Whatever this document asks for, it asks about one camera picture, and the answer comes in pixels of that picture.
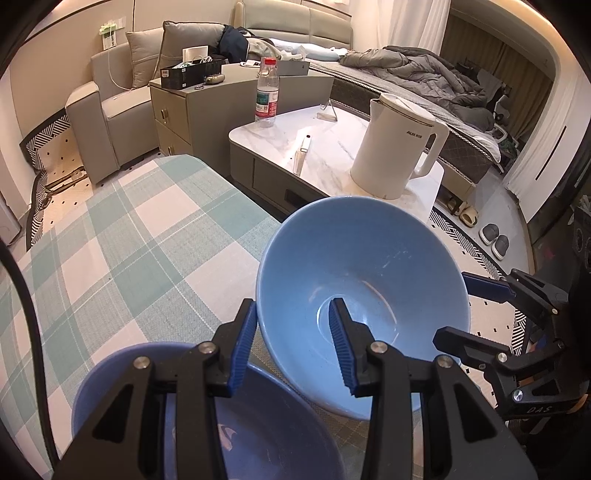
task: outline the dark blue bowl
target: dark blue bowl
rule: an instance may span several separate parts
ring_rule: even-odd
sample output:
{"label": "dark blue bowl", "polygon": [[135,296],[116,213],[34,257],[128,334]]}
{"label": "dark blue bowl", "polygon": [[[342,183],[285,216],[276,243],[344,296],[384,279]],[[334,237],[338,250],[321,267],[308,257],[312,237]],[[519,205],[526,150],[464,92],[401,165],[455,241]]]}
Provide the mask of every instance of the dark blue bowl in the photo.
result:
{"label": "dark blue bowl", "polygon": [[[194,345],[145,343],[113,353],[82,382],[72,409],[72,433],[128,365],[145,355],[161,361]],[[169,395],[165,421],[165,479],[176,479],[174,395]],[[290,387],[249,365],[244,383],[232,398],[216,398],[223,457],[229,479],[302,480],[345,478],[334,440],[311,407]]]}

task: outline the gray slipper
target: gray slipper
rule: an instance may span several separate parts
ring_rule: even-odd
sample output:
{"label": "gray slipper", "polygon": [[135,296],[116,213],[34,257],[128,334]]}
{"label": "gray slipper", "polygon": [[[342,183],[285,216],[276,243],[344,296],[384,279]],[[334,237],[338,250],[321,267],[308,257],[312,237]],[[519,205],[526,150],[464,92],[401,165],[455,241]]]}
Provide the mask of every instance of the gray slipper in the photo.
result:
{"label": "gray slipper", "polygon": [[489,223],[487,226],[480,229],[478,235],[480,236],[482,243],[488,246],[499,238],[499,228],[494,223]]}
{"label": "gray slipper", "polygon": [[509,239],[505,235],[500,235],[499,238],[496,239],[495,244],[491,247],[491,250],[495,254],[495,257],[499,260],[503,260],[508,248]]}

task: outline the slipper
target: slipper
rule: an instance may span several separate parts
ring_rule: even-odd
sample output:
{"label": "slipper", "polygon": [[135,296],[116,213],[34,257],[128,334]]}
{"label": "slipper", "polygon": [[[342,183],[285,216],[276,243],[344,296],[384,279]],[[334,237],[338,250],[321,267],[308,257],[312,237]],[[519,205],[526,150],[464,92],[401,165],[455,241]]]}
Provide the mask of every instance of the slipper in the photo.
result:
{"label": "slipper", "polygon": [[450,199],[449,202],[447,202],[447,208],[455,216],[460,215],[460,213],[462,213],[468,207],[468,203],[467,202],[462,202],[462,204],[459,207],[457,207],[457,204],[459,202],[460,202],[460,200],[458,200],[457,198],[452,198],[452,199]]}
{"label": "slipper", "polygon": [[478,235],[480,236],[482,243],[488,247],[499,238],[499,228],[494,223],[489,223],[486,227],[480,229]]}
{"label": "slipper", "polygon": [[478,223],[478,212],[472,206],[469,206],[460,214],[460,220],[472,228]]}
{"label": "slipper", "polygon": [[495,244],[491,247],[492,252],[499,260],[503,260],[509,248],[509,239],[505,235],[500,235]]}

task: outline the pillow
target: pillow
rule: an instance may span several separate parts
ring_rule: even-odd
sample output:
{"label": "pillow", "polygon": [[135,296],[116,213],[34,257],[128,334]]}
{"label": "pillow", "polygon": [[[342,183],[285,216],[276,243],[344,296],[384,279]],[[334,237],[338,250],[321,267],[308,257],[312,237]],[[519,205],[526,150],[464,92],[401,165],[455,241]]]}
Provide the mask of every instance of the pillow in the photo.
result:
{"label": "pillow", "polygon": [[208,45],[209,54],[217,48],[222,38],[224,25],[221,23],[170,22],[162,24],[164,35],[153,78],[160,76],[160,70],[183,61],[183,49]]}
{"label": "pillow", "polygon": [[163,32],[162,28],[155,28],[125,34],[131,49],[131,67],[134,72],[132,88],[144,87],[154,77]]}
{"label": "pillow", "polygon": [[347,55],[346,48],[324,48],[320,45],[313,43],[296,43],[285,40],[277,40],[276,38],[270,39],[279,50],[285,50],[286,52],[292,52],[298,50],[299,47],[303,47],[306,51],[306,59],[320,60],[320,61],[339,61],[339,58]]}

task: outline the gray comforter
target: gray comforter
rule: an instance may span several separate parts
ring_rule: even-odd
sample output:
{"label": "gray comforter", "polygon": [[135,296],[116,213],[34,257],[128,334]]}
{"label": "gray comforter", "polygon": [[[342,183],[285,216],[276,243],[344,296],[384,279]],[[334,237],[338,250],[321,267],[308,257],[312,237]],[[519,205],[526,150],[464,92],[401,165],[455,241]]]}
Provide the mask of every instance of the gray comforter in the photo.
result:
{"label": "gray comforter", "polygon": [[339,61],[410,90],[482,132],[494,127],[484,89],[433,52],[390,46],[349,53]]}

